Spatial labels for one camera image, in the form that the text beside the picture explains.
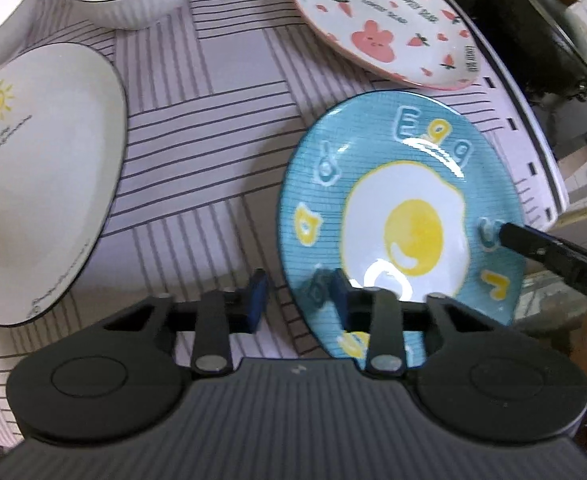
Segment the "pink bunny illustration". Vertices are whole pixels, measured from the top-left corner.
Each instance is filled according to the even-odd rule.
[[[351,41],[356,48],[367,56],[383,63],[391,63],[396,55],[389,44],[393,41],[393,34],[388,30],[379,30],[378,23],[367,20],[365,30],[359,30],[351,35]]]

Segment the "striped tablecloth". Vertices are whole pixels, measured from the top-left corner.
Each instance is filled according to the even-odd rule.
[[[320,43],[292,0],[191,0],[139,32],[98,28],[69,0],[42,0],[27,48],[70,41],[95,48],[128,95],[126,162],[104,232],[71,291],[41,319],[0,328],[0,444],[20,431],[6,399],[26,354],[149,294],[193,300],[244,285],[263,267],[274,285],[255,335],[233,335],[243,356],[323,355],[286,288],[276,203],[289,156],[328,108],[396,88]],[[427,91],[467,116],[512,174],[526,219],[549,227],[566,208],[557,167],[530,110],[491,49],[481,77],[459,92]],[[187,364],[182,333],[176,361]]]

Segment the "carrot illustration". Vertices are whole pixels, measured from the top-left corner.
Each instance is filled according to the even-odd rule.
[[[349,18],[353,17],[353,13],[351,12],[351,5],[349,5],[349,0],[334,0],[337,2],[337,6],[344,12]]]
[[[416,34],[416,36],[414,36],[413,38],[411,38],[407,42],[407,45],[409,45],[409,46],[429,46],[429,43],[427,43],[427,38],[425,38],[424,36],[421,36],[420,34]]]
[[[453,65],[453,56],[451,54],[447,54],[445,56],[445,59],[443,59],[443,62],[440,63],[440,66],[444,66],[447,70],[455,68],[455,66]]]
[[[445,15],[445,18],[447,18],[447,20],[451,20],[454,25],[456,23],[460,23],[461,21],[460,16],[456,16],[450,10],[443,10],[442,13]]]

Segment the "plate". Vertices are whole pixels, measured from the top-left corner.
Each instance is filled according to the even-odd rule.
[[[294,0],[326,43],[411,86],[458,90],[480,71],[476,44],[444,0]]]
[[[42,315],[87,261],[126,125],[120,78],[90,47],[42,46],[0,70],[0,326]]]
[[[292,156],[280,196],[280,258],[327,352],[364,365],[368,335],[343,332],[327,293],[331,272],[341,267],[352,285],[388,288],[404,301],[442,292],[508,324],[525,260],[499,246],[497,222],[522,225],[523,213],[482,134],[433,99],[370,92],[328,111]],[[421,334],[405,341],[408,364],[421,365]]]

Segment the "egg yolk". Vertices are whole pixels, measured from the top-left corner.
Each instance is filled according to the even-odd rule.
[[[443,252],[443,239],[440,217],[424,200],[405,200],[384,225],[387,256],[408,276],[421,276],[435,267]]]

